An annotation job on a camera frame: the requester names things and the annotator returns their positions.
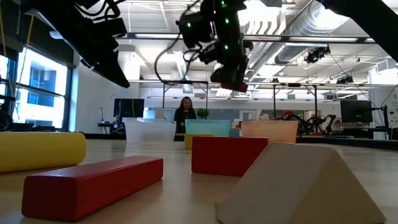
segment black monitor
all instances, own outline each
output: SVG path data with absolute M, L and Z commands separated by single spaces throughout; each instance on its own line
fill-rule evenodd
M 120 118 L 143 118 L 144 99 L 115 99 L 113 116 Z
M 341 122 L 371 123 L 372 103 L 365 100 L 341 100 Z

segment teal bin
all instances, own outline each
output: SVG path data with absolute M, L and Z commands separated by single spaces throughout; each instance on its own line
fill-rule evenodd
M 230 129 L 230 120 L 185 120 L 185 130 L 187 134 L 212 134 L 214 136 L 228 137 Z

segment woman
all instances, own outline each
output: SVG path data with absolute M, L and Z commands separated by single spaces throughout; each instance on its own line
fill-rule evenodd
M 177 122 L 176 133 L 185 134 L 185 120 L 186 119 L 196 119 L 197 115 L 192 107 L 192 100 L 189 97 L 184 97 L 181 100 L 180 107 L 175 110 L 174 121 Z

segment black shirt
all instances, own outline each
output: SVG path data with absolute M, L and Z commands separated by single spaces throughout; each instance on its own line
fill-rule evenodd
M 186 119 L 196 119 L 197 115 L 195 110 L 190 110 L 189 112 L 184 112 L 184 110 L 177 109 L 174 113 L 174 121 L 177 123 L 175 129 L 176 133 L 185 133 L 185 125 L 181 126 L 181 123 L 185 123 Z

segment dark hair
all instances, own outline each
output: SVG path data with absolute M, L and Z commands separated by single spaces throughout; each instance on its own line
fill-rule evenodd
M 187 96 L 182 98 L 181 103 L 180 103 L 180 107 L 178 108 L 178 110 L 184 110 L 184 100 L 189 100 L 191 102 L 191 107 L 189 107 L 188 110 L 189 111 L 193 111 L 192 100 L 191 100 L 191 98 L 189 98 Z

